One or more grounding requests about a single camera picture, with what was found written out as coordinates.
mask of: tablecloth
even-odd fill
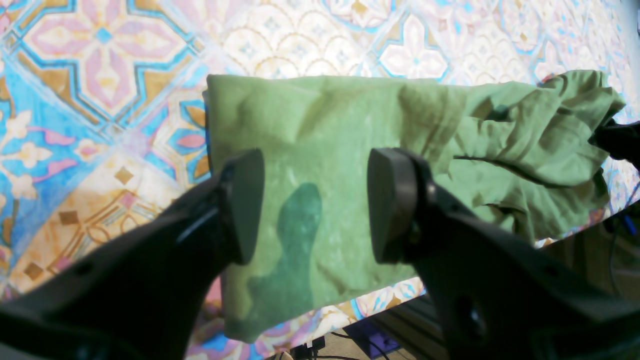
[[[479,85],[601,69],[629,103],[618,122],[635,121],[609,1],[0,0],[0,300],[148,222],[209,176],[207,74]],[[612,201],[594,222],[619,211],[638,182],[624,161],[603,166]],[[190,360],[262,358],[424,293],[410,279],[242,344],[221,334],[219,290]]]

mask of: purple object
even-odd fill
[[[372,343],[380,347],[386,354],[401,348],[395,340],[375,327],[368,319],[362,319],[357,323],[345,327],[343,330],[371,359],[382,356],[380,351],[372,345]]]

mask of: floor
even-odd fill
[[[623,26],[624,42],[631,59],[631,70],[636,84],[636,93],[640,94],[640,37],[637,33],[637,11],[640,8],[640,0],[622,0],[616,4]],[[351,340],[328,334],[325,336],[326,347],[319,351],[320,356],[344,356],[358,360],[367,360],[368,357]],[[415,360],[415,357],[404,349],[387,354],[390,360]],[[289,354],[284,354],[282,360],[292,359]]]

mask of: screw hole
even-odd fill
[[[91,265],[90,263],[82,264],[76,269],[76,275],[83,276],[89,274],[92,269],[93,265]]]
[[[544,268],[544,272],[551,275],[552,277],[559,277],[560,271],[555,266],[547,265]]]

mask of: wrinkled fabric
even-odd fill
[[[223,281],[225,334],[252,342],[322,306],[415,276],[371,249],[367,159],[402,147],[485,221],[533,243],[586,224],[609,201],[588,144],[624,107],[597,71],[523,83],[439,85],[427,79],[209,76],[213,169],[258,147],[265,198],[254,259]]]

